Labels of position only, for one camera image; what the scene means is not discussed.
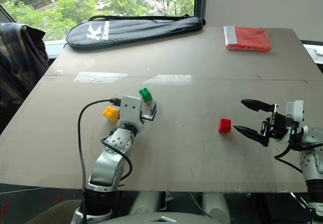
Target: cable connector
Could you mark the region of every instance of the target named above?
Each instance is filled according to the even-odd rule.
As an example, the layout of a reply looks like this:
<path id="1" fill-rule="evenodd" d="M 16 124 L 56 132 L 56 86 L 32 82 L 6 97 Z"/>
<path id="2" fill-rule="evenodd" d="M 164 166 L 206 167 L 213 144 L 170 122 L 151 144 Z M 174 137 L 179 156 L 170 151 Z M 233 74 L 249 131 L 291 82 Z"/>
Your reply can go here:
<path id="1" fill-rule="evenodd" d="M 120 107 L 121 106 L 121 99 L 119 99 L 119 98 L 112 98 L 112 99 L 110 99 L 110 103 L 113 104 L 113 105 L 115 105 L 115 106 Z"/>

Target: white wall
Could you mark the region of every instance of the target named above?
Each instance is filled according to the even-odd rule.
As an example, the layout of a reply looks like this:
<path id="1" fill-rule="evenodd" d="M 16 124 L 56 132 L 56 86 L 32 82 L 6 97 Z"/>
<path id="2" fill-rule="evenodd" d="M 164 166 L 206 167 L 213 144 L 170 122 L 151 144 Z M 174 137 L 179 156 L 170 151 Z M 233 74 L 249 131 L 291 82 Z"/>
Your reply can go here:
<path id="1" fill-rule="evenodd" d="M 293 28 L 300 39 L 323 41 L 323 0 L 207 0 L 207 26 Z"/>

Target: plaid jacket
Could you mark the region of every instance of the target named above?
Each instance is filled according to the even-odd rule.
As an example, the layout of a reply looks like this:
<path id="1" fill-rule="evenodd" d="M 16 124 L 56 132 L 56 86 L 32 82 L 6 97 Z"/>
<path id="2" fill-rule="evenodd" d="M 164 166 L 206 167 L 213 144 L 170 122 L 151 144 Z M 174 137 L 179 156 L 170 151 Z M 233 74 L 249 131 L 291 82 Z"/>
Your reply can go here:
<path id="1" fill-rule="evenodd" d="M 49 67 L 44 32 L 0 23 L 1 131 Z"/>

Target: green lego brick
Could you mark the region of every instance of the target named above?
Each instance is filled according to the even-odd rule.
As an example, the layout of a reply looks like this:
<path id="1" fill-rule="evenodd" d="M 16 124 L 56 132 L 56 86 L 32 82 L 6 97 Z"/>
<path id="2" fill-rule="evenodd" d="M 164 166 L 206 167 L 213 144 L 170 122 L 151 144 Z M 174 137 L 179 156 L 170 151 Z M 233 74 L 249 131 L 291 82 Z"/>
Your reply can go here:
<path id="1" fill-rule="evenodd" d="M 139 94 L 141 95 L 141 97 L 142 97 L 143 101 L 145 101 L 145 103 L 152 100 L 151 94 L 147 88 L 143 88 L 143 89 L 139 90 Z"/>

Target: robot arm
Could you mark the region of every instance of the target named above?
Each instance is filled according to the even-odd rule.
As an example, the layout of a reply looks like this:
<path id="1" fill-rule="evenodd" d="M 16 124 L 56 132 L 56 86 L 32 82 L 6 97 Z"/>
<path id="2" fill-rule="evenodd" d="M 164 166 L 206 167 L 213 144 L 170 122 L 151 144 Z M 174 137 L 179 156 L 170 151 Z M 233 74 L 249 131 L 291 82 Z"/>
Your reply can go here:
<path id="1" fill-rule="evenodd" d="M 101 140 L 104 144 L 100 157 L 96 160 L 93 171 L 83 193 L 86 203 L 87 223 L 93 224 L 111 217 L 111 202 L 115 197 L 120 180 L 125 178 L 122 172 L 125 158 L 131 154 L 133 142 L 138 133 L 143 129 L 144 120 L 153 121 L 156 115 L 156 103 L 153 105 L 150 115 L 142 114 L 142 100 L 132 96 L 124 96 L 118 105 L 119 120 L 113 133 Z M 71 224 L 83 223 L 84 202 L 81 208 L 74 212 Z"/>
<path id="2" fill-rule="evenodd" d="M 233 125 L 244 136 L 268 146 L 269 138 L 285 143 L 300 152 L 300 166 L 306 181 L 310 202 L 308 207 L 314 220 L 323 221 L 323 129 L 302 126 L 303 101 L 287 103 L 286 116 L 278 113 L 277 104 L 269 105 L 252 99 L 242 100 L 248 108 L 272 112 L 262 122 L 260 134 L 256 130 Z"/>

